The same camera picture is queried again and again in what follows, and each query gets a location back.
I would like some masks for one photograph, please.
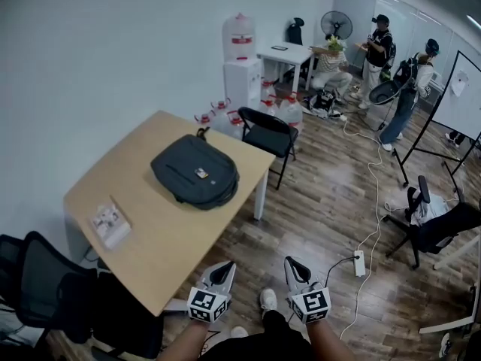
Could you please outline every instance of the black cap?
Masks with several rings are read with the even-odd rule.
[[[386,15],[377,15],[376,17],[376,23],[382,21],[386,23],[386,25],[389,25],[389,18]]]
[[[431,55],[437,55],[439,53],[439,44],[434,39],[429,39],[426,43],[426,53]]]

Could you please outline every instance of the person in jeans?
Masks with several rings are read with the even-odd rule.
[[[434,39],[429,39],[425,48],[426,54],[417,53],[413,56],[418,60],[418,74],[413,86],[404,88],[399,95],[396,113],[389,125],[379,136],[379,141],[384,150],[391,151],[391,143],[403,138],[402,130],[413,114],[418,97],[427,98],[431,89],[429,82],[434,73],[433,59],[439,53],[439,44]]]
[[[457,131],[447,132],[444,135],[449,141],[453,142],[456,147],[459,147],[464,138],[466,138],[463,134],[460,134]]]
[[[368,54],[364,61],[361,87],[357,93],[351,94],[354,99],[362,101],[359,104],[359,108],[362,110],[367,110],[371,105],[369,93],[380,83],[379,75],[389,60],[389,50],[392,44],[388,17],[379,15],[376,18],[376,25],[376,31],[369,36],[368,42],[362,45],[368,49]]]
[[[310,343],[300,332],[289,327],[277,311],[277,297],[272,289],[260,296],[264,332],[248,335],[237,326],[231,338],[218,343],[200,358],[209,323],[192,320],[172,344],[160,353],[157,361],[354,361],[352,351],[334,334],[326,320],[307,324]]]
[[[319,62],[314,72],[312,87],[324,89],[326,84],[333,87],[334,97],[339,101],[351,84],[352,75],[347,72],[349,63],[344,54],[345,45],[333,35],[326,35],[325,39],[328,41],[327,52],[323,48],[313,48]]]

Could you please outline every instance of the glass wall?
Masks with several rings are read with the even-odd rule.
[[[481,53],[450,28],[399,0],[334,0],[334,10],[344,12],[352,21],[352,34],[346,41],[346,57],[357,67],[362,65],[365,53],[360,53],[355,44],[365,42],[368,34],[375,30],[372,18],[385,14],[391,22],[389,27],[397,48],[394,71],[402,60],[417,52],[424,52],[429,38],[440,45],[440,54],[433,65],[444,83],[449,79],[458,50],[481,68]]]

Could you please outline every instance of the jeans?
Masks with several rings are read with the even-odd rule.
[[[264,332],[222,341],[200,357],[200,361],[314,361],[310,343],[289,327],[278,311],[268,311],[262,319]]]
[[[407,125],[414,111],[414,98],[416,92],[411,89],[403,89],[399,95],[398,107],[396,113],[391,119],[391,123],[384,129],[380,135],[382,144],[390,144],[396,140],[398,135]]]

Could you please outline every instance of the standing fan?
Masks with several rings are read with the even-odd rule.
[[[331,11],[322,17],[321,29],[326,35],[346,40],[352,34],[352,21],[342,12]]]

